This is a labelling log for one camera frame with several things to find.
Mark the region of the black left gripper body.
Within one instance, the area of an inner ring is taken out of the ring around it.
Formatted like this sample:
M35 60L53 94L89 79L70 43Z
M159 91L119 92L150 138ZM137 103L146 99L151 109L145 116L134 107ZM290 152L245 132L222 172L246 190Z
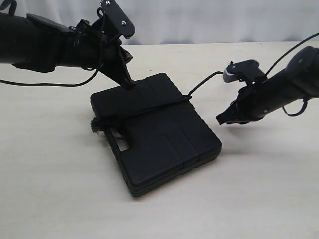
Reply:
M74 50L82 68L99 69L108 77L130 76L126 64L132 56L121 47L120 33L109 19L100 18L92 25L82 19L74 30Z

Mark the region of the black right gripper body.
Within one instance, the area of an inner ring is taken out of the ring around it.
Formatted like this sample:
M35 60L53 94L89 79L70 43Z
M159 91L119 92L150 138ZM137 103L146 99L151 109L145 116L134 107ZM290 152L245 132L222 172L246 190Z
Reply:
M261 120L267 114L265 107L267 87L264 84L245 86L238 91L234 103L237 105L240 119L251 122Z

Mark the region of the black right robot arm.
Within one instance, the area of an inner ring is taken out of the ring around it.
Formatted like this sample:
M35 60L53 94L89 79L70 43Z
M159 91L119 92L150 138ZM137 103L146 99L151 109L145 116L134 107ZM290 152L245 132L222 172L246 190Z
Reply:
M231 62L224 70L226 83L245 82L237 98L216 119L223 124L257 122L265 115L296 100L303 106L302 114L310 99L319 96L319 50L307 46L300 50L284 69L268 78L256 60Z

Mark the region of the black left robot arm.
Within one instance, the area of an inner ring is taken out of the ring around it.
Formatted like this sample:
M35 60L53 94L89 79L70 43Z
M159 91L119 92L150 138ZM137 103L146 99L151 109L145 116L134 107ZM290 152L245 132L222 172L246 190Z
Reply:
M40 73L53 72L57 66L94 70L131 89L135 82L126 64L132 56L121 47L120 37L133 36L135 27L121 11L100 7L97 15L93 24L81 20L66 27L35 14L1 13L0 62Z

